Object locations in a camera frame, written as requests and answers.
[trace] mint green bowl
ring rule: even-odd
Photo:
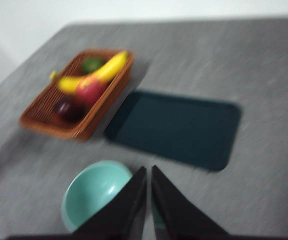
[[[71,182],[63,198],[64,225],[73,232],[109,203],[132,177],[117,161],[100,161],[82,170]]]

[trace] table surface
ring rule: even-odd
[[[21,128],[21,113],[48,84],[51,71],[89,47],[136,53],[132,82],[94,137],[80,143]],[[206,172],[109,143],[102,132],[137,84],[240,104],[228,166]],[[73,24],[60,30],[0,85],[0,238],[66,233],[60,216],[66,188],[86,166],[107,159],[133,172],[158,165],[232,234],[288,236],[288,19]],[[149,201],[143,239],[155,239]]]

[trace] dark green tray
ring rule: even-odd
[[[228,163],[240,115],[231,103],[136,91],[105,134],[119,144],[218,171]]]

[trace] dark purple plum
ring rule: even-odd
[[[54,112],[61,120],[77,123],[86,114],[85,105],[73,96],[64,96],[54,105]]]

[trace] white wall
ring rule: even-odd
[[[276,16],[288,0],[0,0],[0,82],[70,22]]]

